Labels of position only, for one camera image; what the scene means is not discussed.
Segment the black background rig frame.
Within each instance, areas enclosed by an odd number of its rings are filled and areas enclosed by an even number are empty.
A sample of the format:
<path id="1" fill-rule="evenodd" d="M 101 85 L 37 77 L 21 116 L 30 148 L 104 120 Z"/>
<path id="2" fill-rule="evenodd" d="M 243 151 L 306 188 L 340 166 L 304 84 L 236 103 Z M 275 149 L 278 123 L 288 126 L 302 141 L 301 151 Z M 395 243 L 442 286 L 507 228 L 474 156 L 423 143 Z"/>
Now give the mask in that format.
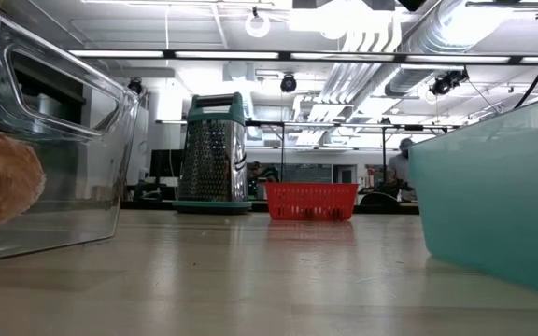
<path id="1" fill-rule="evenodd" d="M 366 164 L 386 165 L 389 156 L 395 153 L 388 144 L 402 135 L 444 135 L 456 131 L 458 125 L 429 124 L 381 124 L 381 123 L 337 123 L 337 122 L 286 122 L 269 120 L 247 120 L 245 125 L 262 131 L 272 132 L 279 144 L 277 146 L 247 146 L 248 159 L 260 163 L 286 164 L 326 164 L 347 165 L 360 168 Z M 289 146 L 286 144 L 288 131 L 324 131 L 351 128 L 356 135 L 374 135 L 377 143 L 373 146 L 347 147 L 334 144 Z"/>

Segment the orange ridged pastry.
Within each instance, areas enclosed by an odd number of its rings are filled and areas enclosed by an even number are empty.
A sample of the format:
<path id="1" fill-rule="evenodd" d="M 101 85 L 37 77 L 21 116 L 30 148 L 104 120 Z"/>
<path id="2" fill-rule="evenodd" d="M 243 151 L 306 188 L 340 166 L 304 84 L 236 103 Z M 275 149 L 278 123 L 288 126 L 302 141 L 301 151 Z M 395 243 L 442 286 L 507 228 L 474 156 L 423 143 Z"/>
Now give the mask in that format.
<path id="1" fill-rule="evenodd" d="M 35 150 L 0 134 L 0 225 L 29 209 L 45 183 L 46 175 Z"/>

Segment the overhead light bar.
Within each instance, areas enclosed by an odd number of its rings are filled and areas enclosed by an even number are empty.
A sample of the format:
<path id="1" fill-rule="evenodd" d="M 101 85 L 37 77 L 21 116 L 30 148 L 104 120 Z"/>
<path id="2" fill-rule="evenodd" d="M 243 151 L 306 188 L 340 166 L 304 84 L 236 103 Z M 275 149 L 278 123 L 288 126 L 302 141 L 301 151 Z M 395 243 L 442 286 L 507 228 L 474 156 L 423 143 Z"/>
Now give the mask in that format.
<path id="1" fill-rule="evenodd" d="M 251 51 L 178 49 L 72 49 L 84 59 L 185 60 L 185 61 L 276 61 L 315 63 L 455 64 L 492 66 L 535 66 L 538 55 L 412 54 L 341 51 Z"/>

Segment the silver ventilation duct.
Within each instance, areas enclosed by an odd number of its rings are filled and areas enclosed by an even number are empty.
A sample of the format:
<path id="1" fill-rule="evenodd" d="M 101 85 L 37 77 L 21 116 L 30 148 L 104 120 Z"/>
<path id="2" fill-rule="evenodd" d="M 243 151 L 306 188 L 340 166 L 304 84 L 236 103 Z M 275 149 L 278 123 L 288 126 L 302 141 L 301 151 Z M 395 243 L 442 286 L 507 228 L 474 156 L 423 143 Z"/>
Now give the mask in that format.
<path id="1" fill-rule="evenodd" d="M 502 8 L 467 7 L 472 0 L 442 0 L 401 49 L 405 53 L 465 53 L 492 34 L 506 19 Z M 393 76 L 385 84 L 384 93 L 391 97 L 408 94 L 430 76 L 431 69 L 390 67 Z"/>

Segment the clear plastic container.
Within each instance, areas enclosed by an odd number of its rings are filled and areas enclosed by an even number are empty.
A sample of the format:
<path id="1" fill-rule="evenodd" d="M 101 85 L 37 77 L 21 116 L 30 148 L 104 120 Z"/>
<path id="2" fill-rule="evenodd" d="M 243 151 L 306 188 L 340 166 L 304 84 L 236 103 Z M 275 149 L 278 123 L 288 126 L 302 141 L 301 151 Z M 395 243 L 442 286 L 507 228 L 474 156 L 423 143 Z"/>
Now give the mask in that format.
<path id="1" fill-rule="evenodd" d="M 0 225 L 0 259 L 110 238 L 125 186 L 138 96 L 19 20 L 0 0 L 0 134 L 31 146 L 46 183 Z"/>

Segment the teal metal box grater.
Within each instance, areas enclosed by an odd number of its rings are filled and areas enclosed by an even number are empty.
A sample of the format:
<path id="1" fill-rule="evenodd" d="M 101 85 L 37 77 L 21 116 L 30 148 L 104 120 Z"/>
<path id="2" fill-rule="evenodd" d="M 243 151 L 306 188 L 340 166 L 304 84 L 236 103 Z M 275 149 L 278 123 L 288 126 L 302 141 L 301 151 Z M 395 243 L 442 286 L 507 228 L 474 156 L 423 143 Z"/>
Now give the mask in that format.
<path id="1" fill-rule="evenodd" d="M 246 119 L 242 95 L 195 95 L 173 207 L 179 213 L 241 215 L 248 199 Z"/>

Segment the black aluminium table frame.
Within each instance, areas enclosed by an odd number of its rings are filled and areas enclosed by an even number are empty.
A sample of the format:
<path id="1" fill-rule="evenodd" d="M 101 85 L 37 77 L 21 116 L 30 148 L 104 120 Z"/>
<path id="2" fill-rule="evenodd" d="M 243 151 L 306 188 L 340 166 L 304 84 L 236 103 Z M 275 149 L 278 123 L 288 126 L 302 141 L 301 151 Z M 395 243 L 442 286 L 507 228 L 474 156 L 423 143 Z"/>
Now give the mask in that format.
<path id="1" fill-rule="evenodd" d="M 167 210 L 173 211 L 174 207 L 171 201 L 162 202 L 136 202 L 121 201 L 122 210 Z M 252 212 L 267 213 L 269 211 L 266 201 L 253 201 L 250 208 Z M 354 206 L 353 214 L 379 214 L 379 215 L 418 215 L 419 208 L 417 203 L 399 203 L 397 205 L 364 205 Z"/>

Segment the green translucent plastic container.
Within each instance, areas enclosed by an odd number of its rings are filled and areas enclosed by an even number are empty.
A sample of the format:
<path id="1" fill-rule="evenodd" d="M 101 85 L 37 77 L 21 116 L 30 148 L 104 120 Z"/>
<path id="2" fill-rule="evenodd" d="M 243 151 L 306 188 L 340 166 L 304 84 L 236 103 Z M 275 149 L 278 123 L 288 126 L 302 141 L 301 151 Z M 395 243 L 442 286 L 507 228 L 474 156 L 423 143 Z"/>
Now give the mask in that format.
<path id="1" fill-rule="evenodd" d="M 410 149 L 436 258 L 538 290 L 538 102 Z"/>

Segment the black computer monitor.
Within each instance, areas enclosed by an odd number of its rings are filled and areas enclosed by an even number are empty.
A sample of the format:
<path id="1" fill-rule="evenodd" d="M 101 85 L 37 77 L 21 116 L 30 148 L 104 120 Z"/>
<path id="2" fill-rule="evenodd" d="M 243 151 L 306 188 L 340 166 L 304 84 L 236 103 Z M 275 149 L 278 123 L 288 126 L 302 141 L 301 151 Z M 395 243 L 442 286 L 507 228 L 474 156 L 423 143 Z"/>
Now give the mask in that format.
<path id="1" fill-rule="evenodd" d="M 183 151 L 181 149 L 155 149 L 151 151 L 150 175 L 153 177 L 179 177 Z"/>

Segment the person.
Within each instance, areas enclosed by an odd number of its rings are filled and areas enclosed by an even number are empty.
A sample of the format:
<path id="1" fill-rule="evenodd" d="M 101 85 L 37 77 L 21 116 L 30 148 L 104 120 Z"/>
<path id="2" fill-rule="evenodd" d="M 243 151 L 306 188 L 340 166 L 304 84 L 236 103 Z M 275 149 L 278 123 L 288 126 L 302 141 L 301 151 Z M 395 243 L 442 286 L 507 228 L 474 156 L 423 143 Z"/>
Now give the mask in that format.
<path id="1" fill-rule="evenodd" d="M 274 166 L 264 167 L 258 161 L 254 161 L 248 167 L 248 198 L 250 200 L 265 200 L 265 184 L 279 182 L 279 171 Z"/>
<path id="2" fill-rule="evenodd" d="M 388 181 L 399 191 L 402 202 L 413 202 L 417 199 L 416 192 L 410 181 L 409 149 L 413 145 L 410 138 L 400 142 L 400 152 L 388 161 Z"/>

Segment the red plastic mesh basket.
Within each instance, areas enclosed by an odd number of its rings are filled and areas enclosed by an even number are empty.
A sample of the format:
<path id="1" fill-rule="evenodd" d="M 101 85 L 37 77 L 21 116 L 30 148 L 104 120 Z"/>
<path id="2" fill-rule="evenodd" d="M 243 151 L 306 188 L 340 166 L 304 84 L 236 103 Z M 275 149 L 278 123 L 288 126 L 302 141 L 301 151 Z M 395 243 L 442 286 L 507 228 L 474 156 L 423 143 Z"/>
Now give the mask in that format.
<path id="1" fill-rule="evenodd" d="M 272 220 L 348 220 L 358 184 L 272 182 L 265 185 Z"/>

